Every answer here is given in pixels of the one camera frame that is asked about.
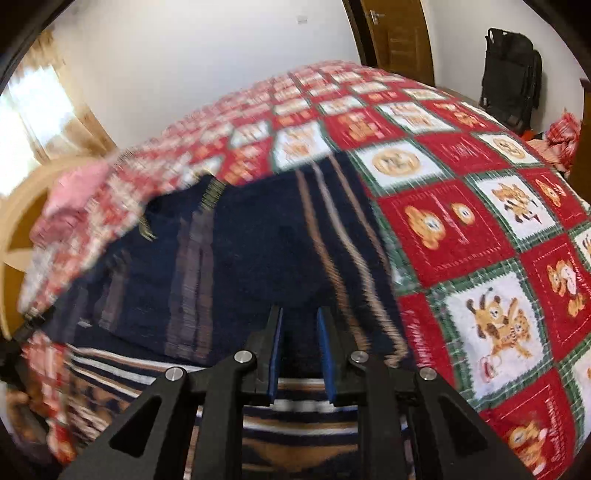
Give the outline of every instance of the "window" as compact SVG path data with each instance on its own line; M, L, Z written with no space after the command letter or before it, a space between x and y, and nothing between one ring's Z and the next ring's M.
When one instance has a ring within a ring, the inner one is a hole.
M39 165L29 135L43 148L74 117L72 103L51 67L13 79L10 97L0 96L0 195L5 196Z

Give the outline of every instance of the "white wall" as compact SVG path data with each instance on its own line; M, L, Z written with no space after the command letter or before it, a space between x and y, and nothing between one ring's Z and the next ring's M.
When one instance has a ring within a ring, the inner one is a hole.
M359 61L341 0L76 0L54 38L119 147L268 76Z
M486 54L485 36L491 27L526 35L542 55L542 105L532 126L544 131L564 108L583 115L586 77L555 30L522 0L422 0L431 37L435 80L474 100L480 98Z

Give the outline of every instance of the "bed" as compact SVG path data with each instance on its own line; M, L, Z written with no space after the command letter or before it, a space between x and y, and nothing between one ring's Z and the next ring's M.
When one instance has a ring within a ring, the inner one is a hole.
M241 185L340 150L372 198L418 366L537 478L558 478L591 432L591 206L492 117L396 74L301 67L124 152L21 311L45 311L150 198L204 171Z

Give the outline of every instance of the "wooden headboard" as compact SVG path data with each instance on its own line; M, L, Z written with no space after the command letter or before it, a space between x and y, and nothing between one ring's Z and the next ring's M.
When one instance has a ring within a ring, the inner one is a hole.
M7 340L24 321L17 302L33 251L29 232L41 215L48 189L59 175L91 160L75 157L41 165L0 204L0 327Z

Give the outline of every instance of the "wooden door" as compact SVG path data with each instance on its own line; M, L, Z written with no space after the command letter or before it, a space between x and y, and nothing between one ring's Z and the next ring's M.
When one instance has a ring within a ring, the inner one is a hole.
M378 67L434 85L421 0L361 0Z

